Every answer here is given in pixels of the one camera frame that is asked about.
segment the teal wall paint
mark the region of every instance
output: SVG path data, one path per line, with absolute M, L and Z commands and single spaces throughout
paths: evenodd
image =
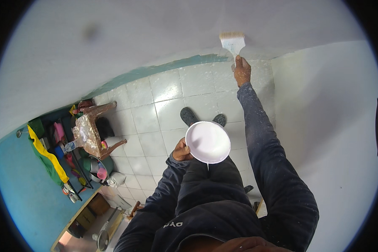
M 190 58 L 184 58 L 180 60 L 175 60 L 166 64 L 162 64 L 159 66 L 150 66 L 150 67 L 139 67 L 136 69 L 131 70 L 130 72 L 121 74 L 109 82 L 103 84 L 100 88 L 93 90 L 91 93 L 87 94 L 81 100 L 91 99 L 101 93 L 108 92 L 114 88 L 117 88 L 123 84 L 129 83 L 131 81 L 150 76 L 156 73 L 161 73 L 164 71 L 180 68 L 180 67 L 187 67 L 197 64 L 205 64 L 205 63 L 212 63 L 212 62 L 221 62 L 227 61 L 228 57 L 226 56 L 218 56 L 216 54 L 207 54 L 207 55 L 195 55 Z
M 71 183 L 81 188 L 70 168 L 60 161 Z M 100 187 L 86 189 L 83 202 L 72 203 L 35 156 L 28 134 L 11 134 L 0 143 L 0 192 L 21 235 L 34 251 L 49 251 L 83 203 Z

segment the person's right hand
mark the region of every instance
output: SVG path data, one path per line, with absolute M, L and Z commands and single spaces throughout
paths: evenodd
M 176 161 L 185 161 L 193 159 L 192 154 L 190 154 L 190 148 L 186 145 L 185 138 L 179 140 L 178 144 L 175 147 L 175 150 L 172 152 L 172 157 Z
M 251 82 L 251 66 L 247 63 L 246 59 L 239 55 L 235 58 L 235 64 L 234 78 L 240 88 L 242 84 Z

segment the sleeve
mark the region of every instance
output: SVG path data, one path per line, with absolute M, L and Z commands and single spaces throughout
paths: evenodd
M 249 159 L 266 202 L 265 233 L 277 246 L 305 251 L 319 219 L 315 198 L 287 160 L 251 83 L 239 88 L 237 98 L 244 110 Z
M 148 197 L 144 208 L 137 210 L 116 243 L 115 252 L 151 250 L 156 231 L 175 217 L 182 178 L 190 162 L 176 161 L 171 153 L 154 194 Z

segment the white tiled floor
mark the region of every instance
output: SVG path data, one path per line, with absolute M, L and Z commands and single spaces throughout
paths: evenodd
M 248 62 L 252 66 L 252 86 L 275 126 L 270 60 Z M 230 157 L 240 171 L 243 184 L 255 188 L 248 194 L 249 198 L 260 197 L 249 168 L 243 110 L 237 100 L 238 87 L 231 65 L 232 62 L 207 63 L 169 70 L 127 83 L 93 99 L 97 105 L 112 100 L 118 103 L 115 110 L 106 114 L 117 136 L 106 142 L 112 145 L 127 139 L 127 144 L 111 154 L 116 169 L 126 174 L 126 182 L 121 187 L 108 189 L 105 196 L 119 194 L 129 204 L 134 205 L 137 200 L 144 204 L 162 178 L 168 155 L 185 136 L 187 126 L 179 113 L 188 106 L 200 120 L 211 121 L 218 113 L 227 116 L 225 128 L 231 140 Z

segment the foot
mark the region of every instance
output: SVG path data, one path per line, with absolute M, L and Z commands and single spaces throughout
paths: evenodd
M 221 126 L 225 126 L 227 123 L 227 118 L 223 114 L 218 114 L 216 117 L 213 119 L 213 122 L 220 124 Z
M 199 121 L 195 116 L 195 113 L 188 107 L 182 108 L 181 119 L 188 127 Z
M 250 192 L 253 189 L 253 186 L 247 185 L 243 189 L 245 190 L 245 193 L 247 194 L 248 192 Z

